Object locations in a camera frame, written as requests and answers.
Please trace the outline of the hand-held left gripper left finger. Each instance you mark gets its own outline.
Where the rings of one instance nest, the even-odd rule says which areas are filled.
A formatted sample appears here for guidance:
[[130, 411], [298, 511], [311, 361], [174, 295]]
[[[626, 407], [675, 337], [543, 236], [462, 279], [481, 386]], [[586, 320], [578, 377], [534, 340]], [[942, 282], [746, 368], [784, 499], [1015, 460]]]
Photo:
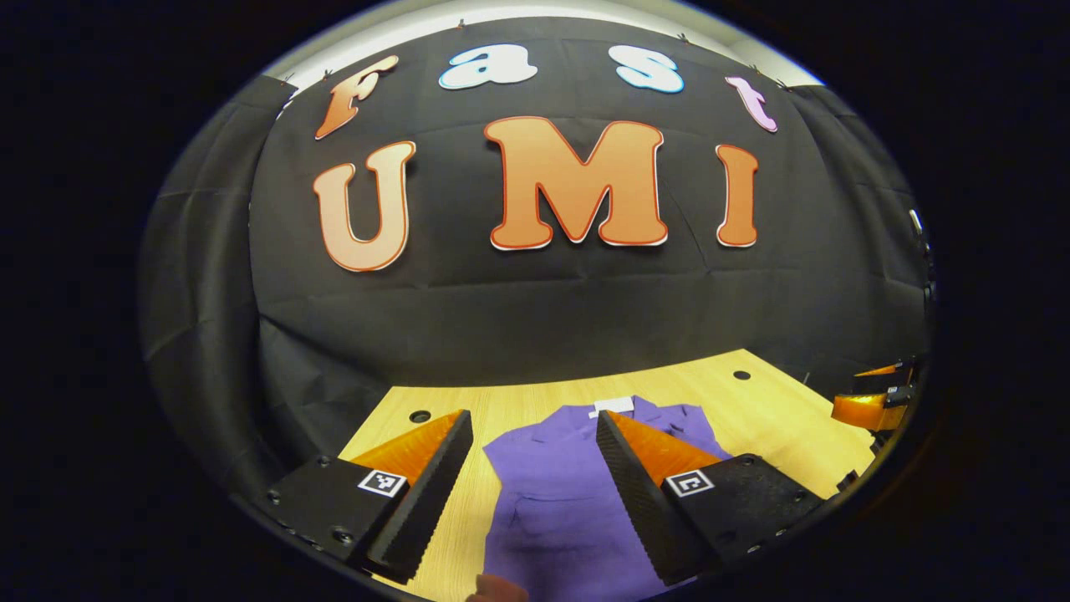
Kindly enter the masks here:
[[406, 585], [472, 443], [458, 410], [349, 460], [316, 457], [268, 488], [264, 514], [337, 564]]

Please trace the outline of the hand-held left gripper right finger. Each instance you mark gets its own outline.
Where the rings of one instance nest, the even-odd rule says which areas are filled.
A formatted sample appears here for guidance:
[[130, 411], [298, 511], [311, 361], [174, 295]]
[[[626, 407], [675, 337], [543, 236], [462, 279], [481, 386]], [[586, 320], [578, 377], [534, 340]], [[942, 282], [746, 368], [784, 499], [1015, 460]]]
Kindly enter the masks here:
[[600, 412], [596, 441], [664, 585], [767, 555], [824, 504], [763, 457], [721, 460], [618, 412]]

